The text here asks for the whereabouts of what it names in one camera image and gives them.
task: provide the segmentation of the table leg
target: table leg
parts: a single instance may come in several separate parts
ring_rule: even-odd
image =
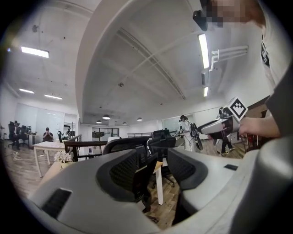
[[[35,147],[33,148],[33,152],[35,154],[35,160],[36,160],[36,165],[37,165],[37,169],[38,169],[38,174],[40,175],[40,177],[43,177],[41,170],[40,170],[40,165],[38,163],[37,149]]]
[[[160,205],[163,205],[163,184],[162,184],[162,171],[161,167],[156,171],[157,179],[157,197]]]
[[[48,165],[51,165],[48,150],[46,149],[45,151],[46,151],[46,155],[47,155]]]

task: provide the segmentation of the person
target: person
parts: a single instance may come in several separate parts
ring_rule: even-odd
[[[14,121],[14,131],[9,134],[9,139],[11,139],[13,142],[16,142],[17,150],[20,150],[19,149],[19,138],[20,138],[19,131],[20,131],[20,129],[18,127],[18,123],[15,120]]]
[[[219,108],[219,113],[217,115],[217,118],[220,117],[220,111],[223,109],[223,107]],[[229,154],[228,151],[226,151],[226,146],[228,145],[229,150],[234,150],[235,148],[233,147],[233,145],[231,144],[231,142],[228,140],[228,137],[225,136],[225,138],[222,140],[222,150],[221,150],[221,154]]]
[[[53,134],[50,133],[49,128],[46,128],[46,132],[43,134],[43,142],[44,141],[53,141]]]
[[[293,48],[282,26],[261,0],[211,0],[208,9],[223,22],[253,22],[262,30],[260,55],[271,94],[285,75],[293,56]],[[269,113],[266,118],[243,118],[240,135],[253,134],[268,138],[280,137],[279,128]]]
[[[185,150],[190,152],[195,152],[195,139],[190,135],[191,123],[188,121],[188,118],[185,115],[180,117],[180,122],[182,126],[182,133],[184,135]]]

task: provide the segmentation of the pants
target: pants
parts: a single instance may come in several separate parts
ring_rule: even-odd
[[[223,143],[222,143],[222,154],[225,153],[226,151],[226,145],[228,145],[229,149],[232,149],[233,146],[231,144],[231,142],[229,142],[228,138],[223,139]]]
[[[194,138],[191,138],[190,134],[184,136],[184,142],[185,142],[185,150],[190,152],[195,152],[195,140]]]

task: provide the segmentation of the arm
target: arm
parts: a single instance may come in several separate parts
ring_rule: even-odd
[[[281,136],[273,116],[267,118],[243,118],[240,122],[239,134],[252,134],[268,138]]]

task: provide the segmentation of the white shirt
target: white shirt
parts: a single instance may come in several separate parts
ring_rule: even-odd
[[[266,27],[263,28],[261,58],[272,94],[289,68],[293,57],[293,47],[278,19],[266,5],[261,2],[259,4],[266,20]]]
[[[187,134],[190,135],[191,124],[188,121],[185,121],[185,122],[182,122],[181,126],[182,126],[184,135],[187,135]]]

